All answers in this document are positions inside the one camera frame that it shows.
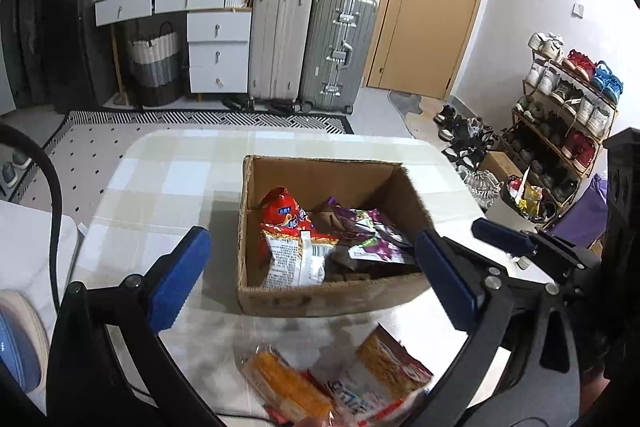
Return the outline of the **purple grape gummy packet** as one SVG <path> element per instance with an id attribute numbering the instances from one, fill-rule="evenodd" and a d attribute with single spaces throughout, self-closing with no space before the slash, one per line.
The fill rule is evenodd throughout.
<path id="1" fill-rule="evenodd" d="M 394 265 L 414 265 L 414 247 L 407 236 L 378 209 L 349 209 L 350 261 L 383 262 Z"/>

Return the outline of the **purple green Wangzai candy packet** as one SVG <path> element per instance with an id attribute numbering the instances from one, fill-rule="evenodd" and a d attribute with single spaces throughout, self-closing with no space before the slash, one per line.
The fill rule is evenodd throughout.
<path id="1" fill-rule="evenodd" d="M 367 247 L 380 241 L 380 217 L 377 209 L 343 207 L 334 196 L 311 211 L 311 221 L 319 232 L 334 235 L 344 244 Z"/>

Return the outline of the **red snack packet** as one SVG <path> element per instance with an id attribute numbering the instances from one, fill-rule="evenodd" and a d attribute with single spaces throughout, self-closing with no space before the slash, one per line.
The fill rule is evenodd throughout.
<path id="1" fill-rule="evenodd" d="M 262 221 L 260 229 L 270 232 L 281 230 L 311 231 L 314 229 L 306 211 L 286 187 L 276 187 L 260 202 Z"/>

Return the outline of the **wooden shoe rack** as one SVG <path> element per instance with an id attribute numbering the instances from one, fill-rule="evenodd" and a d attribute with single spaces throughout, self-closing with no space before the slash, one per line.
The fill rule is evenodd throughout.
<path id="1" fill-rule="evenodd" d="M 557 34 L 537 31 L 527 45 L 532 62 L 499 144 L 537 197 L 536 209 L 525 202 L 512 207 L 545 229 L 570 209 L 590 178 L 624 84 L 605 62 L 565 51 Z"/>

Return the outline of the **orange white snack packet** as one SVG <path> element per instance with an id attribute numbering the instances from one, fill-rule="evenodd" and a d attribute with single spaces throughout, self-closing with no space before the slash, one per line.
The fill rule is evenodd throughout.
<path id="1" fill-rule="evenodd" d="M 433 373 L 381 324 L 323 384 L 352 426 L 377 426 L 398 417 L 431 384 Z"/>

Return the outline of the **irregular door mat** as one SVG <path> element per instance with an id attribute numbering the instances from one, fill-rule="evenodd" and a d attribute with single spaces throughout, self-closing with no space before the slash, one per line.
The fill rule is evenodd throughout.
<path id="1" fill-rule="evenodd" d="M 445 106 L 438 98 L 405 93 L 388 92 L 388 101 L 393 104 L 414 139 L 419 139 L 443 147 L 445 142 L 438 137 L 438 127 L 434 117 Z"/>

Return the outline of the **brown cardboard box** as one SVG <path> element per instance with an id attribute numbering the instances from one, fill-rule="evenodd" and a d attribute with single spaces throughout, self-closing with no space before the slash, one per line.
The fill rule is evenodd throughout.
<path id="1" fill-rule="evenodd" d="M 427 291 L 416 254 L 433 224 L 397 162 L 248 155 L 238 232 L 242 311 L 335 317 Z"/>

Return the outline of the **orange cracker packet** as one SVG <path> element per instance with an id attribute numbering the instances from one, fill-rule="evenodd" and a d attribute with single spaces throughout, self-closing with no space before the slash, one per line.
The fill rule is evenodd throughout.
<path id="1" fill-rule="evenodd" d="M 337 421 L 332 400 L 271 346 L 258 346 L 241 359 L 240 371 L 267 407 L 290 423 L 305 419 L 329 426 Z"/>

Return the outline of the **white noodle snack packet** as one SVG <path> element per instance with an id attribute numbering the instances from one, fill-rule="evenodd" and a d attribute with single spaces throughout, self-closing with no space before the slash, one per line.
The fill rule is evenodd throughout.
<path id="1" fill-rule="evenodd" d="M 269 249 L 270 265 L 262 282 L 267 289 L 314 286 L 324 282 L 326 259 L 338 239 L 317 231 L 262 230 L 262 238 Z"/>

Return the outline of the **silver aluminium suitcase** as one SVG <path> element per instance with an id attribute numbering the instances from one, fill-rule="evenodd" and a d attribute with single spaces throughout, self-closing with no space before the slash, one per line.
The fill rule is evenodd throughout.
<path id="1" fill-rule="evenodd" d="M 374 0 L 312 0 L 298 94 L 304 113 L 352 113 L 377 10 Z"/>

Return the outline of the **woven laundry basket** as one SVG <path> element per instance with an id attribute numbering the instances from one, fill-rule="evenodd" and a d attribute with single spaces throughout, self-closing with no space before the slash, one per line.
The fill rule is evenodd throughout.
<path id="1" fill-rule="evenodd" d="M 140 106 L 160 107 L 182 95 L 182 52 L 178 31 L 169 20 L 153 35 L 137 35 L 128 42 L 134 92 Z"/>

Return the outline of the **beige hard suitcase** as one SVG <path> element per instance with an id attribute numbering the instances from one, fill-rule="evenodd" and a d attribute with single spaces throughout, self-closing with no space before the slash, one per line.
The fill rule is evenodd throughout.
<path id="1" fill-rule="evenodd" d="M 312 0 L 253 1 L 248 60 L 253 100 L 297 100 L 311 5 Z"/>

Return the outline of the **white drawer desk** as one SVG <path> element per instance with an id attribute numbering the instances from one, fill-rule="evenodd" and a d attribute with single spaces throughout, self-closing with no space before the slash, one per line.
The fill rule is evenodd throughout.
<path id="1" fill-rule="evenodd" d="M 153 15 L 186 17 L 190 90 L 245 94 L 252 9 L 247 0 L 96 0 L 96 26 Z"/>

